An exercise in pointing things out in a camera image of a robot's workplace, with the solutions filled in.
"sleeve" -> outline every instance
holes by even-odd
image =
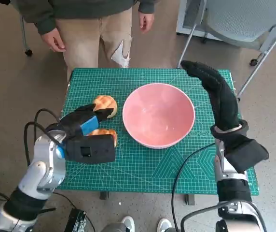
[[[154,13],[154,3],[155,0],[139,0],[139,12],[144,14],[153,14]]]
[[[34,23],[40,35],[56,28],[53,9],[48,0],[16,0],[27,23]]]

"black glove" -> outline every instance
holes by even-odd
[[[181,66],[189,76],[198,77],[208,92],[215,125],[222,131],[238,127],[237,100],[220,73],[205,64],[187,60]]]
[[[224,142],[225,157],[237,172],[243,173],[262,160],[269,158],[268,151],[256,140],[246,137],[248,124],[238,120],[238,104],[235,95],[219,72],[207,65],[182,61],[182,67],[187,74],[198,77],[203,88],[208,92],[215,119],[211,127],[212,135]],[[232,132],[218,133],[215,126],[222,131],[242,126]]]

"shoe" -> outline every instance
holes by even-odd
[[[126,216],[122,219],[122,223],[130,230],[130,232],[135,232],[135,223],[131,216]]]
[[[166,218],[162,218],[157,225],[157,232],[164,232],[169,228],[172,228],[171,222]]]

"hand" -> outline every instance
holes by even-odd
[[[54,28],[51,32],[48,32],[41,36],[42,40],[48,44],[48,46],[54,52],[65,52],[65,46],[61,39],[60,33],[57,28]]]
[[[154,14],[144,14],[139,12],[139,24],[142,33],[147,33],[154,22]]]
[[[181,65],[189,76],[198,77],[208,92],[215,125],[222,131],[239,126],[238,103],[227,82],[220,73],[202,63],[182,61]]]

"bread roll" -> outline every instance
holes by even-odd
[[[98,95],[94,99],[93,103],[96,104],[94,111],[100,110],[100,109],[112,108],[113,112],[111,115],[108,116],[108,118],[115,116],[118,111],[117,102],[113,99],[112,96]]]
[[[91,133],[89,133],[88,136],[102,135],[102,134],[111,134],[113,136],[113,140],[114,140],[114,147],[117,146],[117,132],[115,132],[115,130],[96,129],[96,130],[92,131]]]

